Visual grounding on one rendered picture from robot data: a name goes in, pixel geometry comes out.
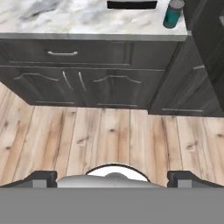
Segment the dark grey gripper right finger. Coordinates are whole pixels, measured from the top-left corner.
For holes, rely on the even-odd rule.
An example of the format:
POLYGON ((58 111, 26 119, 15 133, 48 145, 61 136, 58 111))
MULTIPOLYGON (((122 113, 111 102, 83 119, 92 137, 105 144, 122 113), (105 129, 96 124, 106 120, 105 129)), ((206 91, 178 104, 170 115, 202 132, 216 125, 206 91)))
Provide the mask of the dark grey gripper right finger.
POLYGON ((167 178, 167 186, 172 188, 224 188, 224 185, 201 179, 190 171, 168 171, 167 178))

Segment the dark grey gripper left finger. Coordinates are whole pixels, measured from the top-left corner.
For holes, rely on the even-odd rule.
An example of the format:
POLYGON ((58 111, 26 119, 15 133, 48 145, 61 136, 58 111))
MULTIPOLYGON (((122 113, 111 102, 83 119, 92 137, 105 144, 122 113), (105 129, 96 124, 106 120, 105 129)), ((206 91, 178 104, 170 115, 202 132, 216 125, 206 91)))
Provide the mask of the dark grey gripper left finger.
POLYGON ((34 171, 24 179, 0 185, 0 188, 56 188, 58 173, 56 171, 34 171))

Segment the dark wood corner cabinet door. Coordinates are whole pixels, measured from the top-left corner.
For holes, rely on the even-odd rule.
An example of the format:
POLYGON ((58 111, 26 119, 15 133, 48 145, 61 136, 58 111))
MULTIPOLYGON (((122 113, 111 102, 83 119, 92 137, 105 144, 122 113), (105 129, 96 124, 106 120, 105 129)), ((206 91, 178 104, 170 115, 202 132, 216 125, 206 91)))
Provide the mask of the dark wood corner cabinet door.
POLYGON ((149 113, 160 116, 224 117, 192 36, 182 42, 166 71, 149 113))

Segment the dark wood tall cabinet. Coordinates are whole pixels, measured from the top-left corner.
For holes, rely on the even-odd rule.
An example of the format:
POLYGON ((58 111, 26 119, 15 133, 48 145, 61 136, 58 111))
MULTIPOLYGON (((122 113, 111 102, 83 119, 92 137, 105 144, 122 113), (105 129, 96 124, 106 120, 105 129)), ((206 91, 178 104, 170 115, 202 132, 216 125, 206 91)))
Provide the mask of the dark wood tall cabinet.
POLYGON ((224 0, 184 0, 186 27, 224 110, 224 0))

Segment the white and black round object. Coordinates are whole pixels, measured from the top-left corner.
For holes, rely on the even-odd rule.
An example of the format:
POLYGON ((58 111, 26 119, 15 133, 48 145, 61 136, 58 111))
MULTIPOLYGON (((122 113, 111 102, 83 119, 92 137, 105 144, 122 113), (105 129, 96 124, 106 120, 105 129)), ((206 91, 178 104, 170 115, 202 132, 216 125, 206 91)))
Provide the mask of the white and black round object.
POLYGON ((85 174, 71 175, 57 181, 58 188, 161 188, 137 168, 128 164, 97 165, 85 174))

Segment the dark wood cupboard door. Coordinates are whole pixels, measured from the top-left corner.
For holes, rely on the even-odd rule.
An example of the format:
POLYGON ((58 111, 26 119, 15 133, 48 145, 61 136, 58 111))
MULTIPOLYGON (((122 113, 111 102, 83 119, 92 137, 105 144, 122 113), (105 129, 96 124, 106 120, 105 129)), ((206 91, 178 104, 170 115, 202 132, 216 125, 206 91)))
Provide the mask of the dark wood cupboard door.
POLYGON ((0 66, 0 81, 30 105, 85 107, 76 82, 73 91, 66 84, 64 68, 0 66))
POLYGON ((74 69, 88 107, 112 109, 147 109, 163 78, 164 70, 74 69), (81 85, 81 71, 87 91, 81 85))

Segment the dark wood drawer front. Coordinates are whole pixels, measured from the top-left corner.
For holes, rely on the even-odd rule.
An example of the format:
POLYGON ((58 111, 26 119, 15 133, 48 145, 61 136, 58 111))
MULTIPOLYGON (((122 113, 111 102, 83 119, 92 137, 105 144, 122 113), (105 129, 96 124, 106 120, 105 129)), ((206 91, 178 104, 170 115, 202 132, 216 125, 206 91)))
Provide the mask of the dark wood drawer front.
POLYGON ((129 65, 133 45, 123 41, 1 39, 0 50, 11 63, 129 65), (78 55, 52 56, 47 51, 78 55))

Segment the teal can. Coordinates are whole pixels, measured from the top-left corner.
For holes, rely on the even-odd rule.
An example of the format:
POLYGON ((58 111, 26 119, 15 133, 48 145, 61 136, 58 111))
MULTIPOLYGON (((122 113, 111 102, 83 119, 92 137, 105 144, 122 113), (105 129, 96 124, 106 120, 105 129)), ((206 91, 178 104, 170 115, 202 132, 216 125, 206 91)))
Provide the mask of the teal can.
POLYGON ((177 25, 184 6, 184 0, 171 0, 168 3, 163 22, 165 28, 172 29, 177 25))

